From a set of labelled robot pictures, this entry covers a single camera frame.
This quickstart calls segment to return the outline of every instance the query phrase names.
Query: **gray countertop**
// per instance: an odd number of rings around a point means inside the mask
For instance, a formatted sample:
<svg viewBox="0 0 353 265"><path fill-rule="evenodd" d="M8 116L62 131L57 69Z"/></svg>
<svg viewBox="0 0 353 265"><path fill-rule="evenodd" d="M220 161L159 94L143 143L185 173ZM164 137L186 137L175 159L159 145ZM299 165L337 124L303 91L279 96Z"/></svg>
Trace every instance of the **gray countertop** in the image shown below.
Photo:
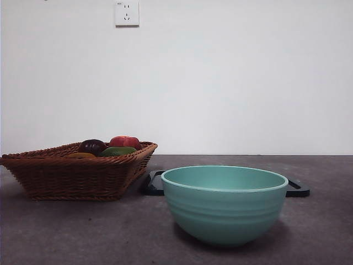
<svg viewBox="0 0 353 265"><path fill-rule="evenodd" d="M262 237L215 248L173 221L164 197L139 191L147 173L189 165L271 170L311 188L286 198ZM1 173L1 265L353 264L353 156L153 155L147 173L115 202L34 202Z"/></svg>

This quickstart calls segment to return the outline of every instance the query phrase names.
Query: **green mango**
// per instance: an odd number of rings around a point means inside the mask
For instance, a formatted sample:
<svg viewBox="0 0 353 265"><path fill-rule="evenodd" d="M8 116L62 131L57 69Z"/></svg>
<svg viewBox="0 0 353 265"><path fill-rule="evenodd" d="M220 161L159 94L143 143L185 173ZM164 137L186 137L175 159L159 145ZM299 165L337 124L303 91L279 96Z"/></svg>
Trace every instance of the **green mango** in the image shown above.
<svg viewBox="0 0 353 265"><path fill-rule="evenodd" d="M100 153L100 157L109 157L109 156L122 156L127 155L128 153L134 153L137 150L133 147L129 146L121 146L121 147L108 147L102 153Z"/></svg>

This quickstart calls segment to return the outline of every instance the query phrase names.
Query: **electrical socket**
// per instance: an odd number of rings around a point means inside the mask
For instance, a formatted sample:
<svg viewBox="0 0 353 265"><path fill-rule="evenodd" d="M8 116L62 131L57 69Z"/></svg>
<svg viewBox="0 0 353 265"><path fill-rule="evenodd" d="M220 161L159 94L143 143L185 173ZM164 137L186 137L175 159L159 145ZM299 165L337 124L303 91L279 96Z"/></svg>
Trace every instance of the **electrical socket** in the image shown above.
<svg viewBox="0 0 353 265"><path fill-rule="evenodd" d="M115 2L115 26L128 27L140 25L139 2L125 0Z"/></svg>

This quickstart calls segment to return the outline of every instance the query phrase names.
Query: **ceramic bowl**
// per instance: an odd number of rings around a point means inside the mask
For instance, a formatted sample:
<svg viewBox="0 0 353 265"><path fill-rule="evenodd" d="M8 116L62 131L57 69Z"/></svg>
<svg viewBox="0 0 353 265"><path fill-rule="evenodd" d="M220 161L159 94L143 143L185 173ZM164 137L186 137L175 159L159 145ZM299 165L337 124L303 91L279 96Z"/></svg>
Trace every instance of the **ceramic bowl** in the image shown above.
<svg viewBox="0 0 353 265"><path fill-rule="evenodd" d="M239 246L267 231L279 217L288 179L262 169L191 166L162 174L175 222L197 239Z"/></svg>

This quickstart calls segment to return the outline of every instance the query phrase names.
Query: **woven basket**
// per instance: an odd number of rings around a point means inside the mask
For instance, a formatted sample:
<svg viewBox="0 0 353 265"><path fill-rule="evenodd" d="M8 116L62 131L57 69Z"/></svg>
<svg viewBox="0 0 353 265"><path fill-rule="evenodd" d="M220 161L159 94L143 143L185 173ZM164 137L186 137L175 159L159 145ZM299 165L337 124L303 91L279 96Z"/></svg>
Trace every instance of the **woven basket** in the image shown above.
<svg viewBox="0 0 353 265"><path fill-rule="evenodd" d="M116 156L66 158L80 142L45 150L3 155L5 166L33 200L118 200L146 171L157 144L140 142L137 152Z"/></svg>

